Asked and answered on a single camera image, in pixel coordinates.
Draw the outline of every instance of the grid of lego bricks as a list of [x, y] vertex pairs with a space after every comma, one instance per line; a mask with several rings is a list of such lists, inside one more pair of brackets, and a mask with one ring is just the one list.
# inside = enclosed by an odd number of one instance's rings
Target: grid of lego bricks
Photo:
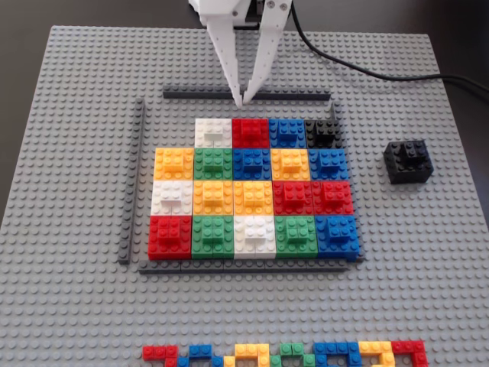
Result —
[[[258, 33], [238, 32], [244, 85]], [[308, 33], [377, 72], [437, 73], [426, 35]], [[0, 365], [120, 367], [144, 345], [426, 341], [430, 365], [488, 365], [489, 238], [442, 82], [386, 83], [315, 57], [294, 32], [268, 86], [326, 88], [341, 107], [367, 259], [338, 274], [141, 276], [156, 147], [194, 147], [195, 119], [324, 119], [320, 102], [161, 98], [226, 85], [205, 30], [54, 27], [0, 230]], [[131, 264], [117, 263], [134, 102], [146, 102]], [[435, 171], [391, 185], [389, 141], [424, 140]], [[408, 362], [396, 359], [396, 365]]]
[[156, 149], [148, 258], [356, 261], [341, 141], [335, 119], [196, 119], [195, 149]]
[[290, 365], [291, 361], [302, 367], [335, 367], [331, 362], [340, 357], [346, 367], [362, 367], [376, 357], [378, 363], [372, 367], [395, 367], [396, 356], [406, 356], [413, 367], [429, 367], [422, 340], [314, 343], [310, 352], [303, 343], [281, 343], [276, 355], [270, 354], [269, 344], [236, 344], [232, 356], [214, 356], [211, 344], [190, 345], [188, 356], [178, 352], [178, 346], [143, 346], [142, 358], [164, 362], [166, 367], [189, 367], [198, 361], [211, 367], [235, 367], [239, 361], [255, 362], [258, 367], [282, 367], [283, 362]]

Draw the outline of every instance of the yellow lego brick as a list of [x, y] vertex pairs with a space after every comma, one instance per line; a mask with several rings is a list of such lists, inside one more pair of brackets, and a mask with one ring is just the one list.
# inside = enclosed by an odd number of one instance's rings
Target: yellow lego brick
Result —
[[235, 344], [235, 357], [246, 358], [246, 344]]
[[270, 346], [268, 344], [258, 344], [258, 356], [269, 356]]
[[379, 363], [386, 367], [394, 367], [396, 365], [396, 359], [393, 353], [382, 353], [379, 356]]
[[379, 356], [382, 353], [392, 353], [390, 342], [358, 342], [361, 356]]
[[232, 216], [233, 212], [232, 181], [193, 181], [194, 216]]
[[224, 357], [224, 367], [235, 367], [236, 366], [236, 358], [235, 357]]
[[193, 148], [157, 148], [154, 180], [193, 180]]
[[270, 367], [270, 357], [269, 356], [259, 356], [258, 357], [258, 367]]
[[311, 181], [307, 149], [271, 149], [274, 180]]
[[274, 192], [271, 181], [235, 181], [236, 216], [272, 216]]

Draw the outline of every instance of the white lego brick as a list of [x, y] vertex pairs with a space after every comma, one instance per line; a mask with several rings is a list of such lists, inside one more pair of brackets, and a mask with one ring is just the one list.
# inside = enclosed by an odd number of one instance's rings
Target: white lego brick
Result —
[[152, 216], [191, 216], [193, 181], [156, 180], [151, 197]]
[[232, 148], [231, 119], [196, 119], [196, 148]]
[[254, 258], [254, 244], [246, 242], [247, 228], [253, 223], [253, 216], [235, 216], [235, 259]]
[[235, 259], [275, 258], [273, 216], [235, 216]]
[[275, 242], [274, 216], [254, 216], [254, 228], [263, 242], [254, 247], [255, 258], [275, 258], [277, 256], [277, 243]]

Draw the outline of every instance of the gray lego baseplate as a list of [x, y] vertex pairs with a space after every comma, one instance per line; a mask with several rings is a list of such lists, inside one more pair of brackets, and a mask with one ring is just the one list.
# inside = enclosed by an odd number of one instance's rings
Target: gray lego baseplate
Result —
[[[311, 33], [383, 73], [436, 73], [429, 39]], [[257, 34], [238, 32], [241, 84]], [[433, 365], [488, 365], [489, 235], [442, 82], [373, 80], [286, 32], [267, 86], [341, 106], [366, 261], [331, 274], [144, 275], [154, 150], [193, 146], [195, 118], [320, 119], [324, 102], [164, 100], [225, 85], [204, 30], [54, 27], [0, 232], [0, 365], [141, 366], [143, 345], [423, 339]], [[146, 121], [131, 264], [118, 263], [136, 98]], [[424, 139], [434, 174], [393, 186], [389, 141]], [[397, 365], [408, 365], [398, 358]]]

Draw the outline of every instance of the black lego cube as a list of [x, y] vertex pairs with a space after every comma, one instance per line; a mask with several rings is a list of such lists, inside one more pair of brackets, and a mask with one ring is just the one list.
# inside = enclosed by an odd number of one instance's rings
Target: black lego cube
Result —
[[384, 160], [391, 184], [424, 184], [434, 171], [422, 140], [390, 142]]

